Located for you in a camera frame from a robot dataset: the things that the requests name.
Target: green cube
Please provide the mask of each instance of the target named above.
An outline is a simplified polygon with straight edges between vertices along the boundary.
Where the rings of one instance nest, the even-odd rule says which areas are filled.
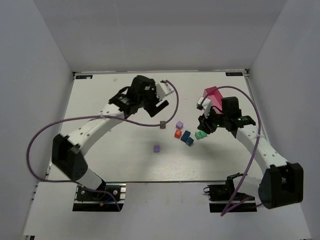
[[[199,132],[199,131],[196,132],[196,133],[194,134],[194,136],[195,136],[195,138],[198,139],[198,140],[203,138],[203,136],[201,135],[201,132]]]
[[[206,134],[204,131],[200,131],[199,133],[201,134],[202,138],[208,136],[208,134]]]

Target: blue cube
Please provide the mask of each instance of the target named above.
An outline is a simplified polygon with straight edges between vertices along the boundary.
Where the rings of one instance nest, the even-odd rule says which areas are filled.
[[[188,137],[188,139],[185,141],[185,143],[188,146],[191,146],[194,143],[194,139],[192,137]]]
[[[182,135],[182,137],[180,138],[182,142],[186,142],[188,137],[190,136],[191,132],[189,131],[185,131]]]

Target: purple cable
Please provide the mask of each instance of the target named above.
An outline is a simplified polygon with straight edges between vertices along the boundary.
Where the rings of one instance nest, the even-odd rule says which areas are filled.
[[[236,208],[237,206],[243,204],[245,201],[249,200],[248,197],[240,202],[238,202],[237,204],[233,205],[232,207],[230,207],[233,199],[235,198],[237,192],[239,191],[242,183],[244,182],[245,178],[246,178],[246,175],[248,174],[249,172],[249,169],[251,167],[251,164],[253,163],[254,159],[255,159],[255,155],[256,155],[256,151],[257,151],[257,148],[258,148],[258,144],[259,144],[259,139],[260,139],[260,134],[261,134],[261,118],[260,118],[260,115],[259,115],[259,112],[258,112],[258,109],[255,105],[255,103],[252,101],[252,99],[248,96],[248,94],[246,94],[244,91],[242,91],[241,89],[235,87],[235,86],[219,86],[215,89],[213,89],[212,91],[210,91],[202,100],[201,102],[201,106],[202,104],[204,103],[205,99],[210,95],[212,94],[214,91],[218,90],[218,89],[235,89],[235,90],[238,90],[240,93],[242,93],[243,95],[245,95],[245,97],[250,101],[250,103],[252,104],[253,108],[254,108],[254,111],[255,111],[255,114],[256,114],[256,117],[258,119],[258,136],[256,137],[256,141],[255,141],[255,144],[254,144],[254,147],[253,147],[253,150],[252,150],[252,154],[251,154],[251,158],[249,160],[249,163],[248,165],[246,166],[246,169],[243,173],[243,176],[241,177],[241,180],[239,181],[239,184],[236,186],[236,188],[234,189],[234,192],[233,194],[231,195],[228,203],[226,204],[226,206],[224,207],[222,213],[221,213],[221,217],[223,217],[226,213],[228,213],[230,210]]]
[[[167,120],[165,121],[165,123],[169,123],[176,115],[177,111],[178,111],[178,108],[179,108],[179,94],[178,94],[178,91],[176,89],[176,87],[169,81],[169,80],[165,80],[165,82],[167,82],[169,85],[171,85],[171,87],[173,88],[173,90],[175,91],[175,95],[176,95],[176,106],[175,106],[175,109],[174,109],[174,112],[173,112],[173,115]],[[100,118],[106,118],[106,119],[118,119],[118,120],[122,120],[124,122],[128,122],[128,123],[131,123],[131,124],[135,124],[135,125],[138,125],[138,126],[142,126],[142,127],[159,127],[161,126],[161,124],[144,124],[144,123],[139,123],[139,122],[136,122],[136,121],[131,121],[131,120],[128,120],[128,119],[124,119],[124,118],[121,118],[121,117],[118,117],[118,116],[109,116],[109,115],[91,115],[91,116],[78,116],[78,117],[71,117],[71,118],[66,118],[66,119],[62,119],[62,120],[58,120],[58,121],[54,121],[46,126],[44,126],[43,128],[41,128],[30,140],[29,144],[28,144],[28,147],[26,149],[26,164],[27,164],[27,167],[30,171],[30,173],[38,180],[40,181],[43,181],[43,182],[47,182],[47,183],[75,183],[75,184],[78,184],[78,185],[81,185],[80,183],[76,182],[76,181],[72,181],[72,180],[48,180],[48,179],[45,179],[45,178],[42,178],[40,176],[38,176],[35,171],[32,169],[31,167],[31,164],[30,164],[30,149],[31,149],[31,146],[32,144],[34,143],[34,141],[36,140],[36,138],[44,131],[46,130],[47,128],[50,128],[54,125],[57,125],[57,124],[61,124],[61,123],[65,123],[65,122],[70,122],[70,121],[76,121],[76,120],[83,120],[83,119],[100,119]],[[86,188],[88,191],[90,192],[93,192],[93,193],[105,193],[105,194],[108,194],[112,199],[113,201],[115,202],[119,212],[120,212],[120,207],[119,207],[119,204],[117,202],[117,200],[115,199],[115,197],[107,192],[107,191],[102,191],[102,190],[94,190],[94,189],[90,189],[90,188]]]

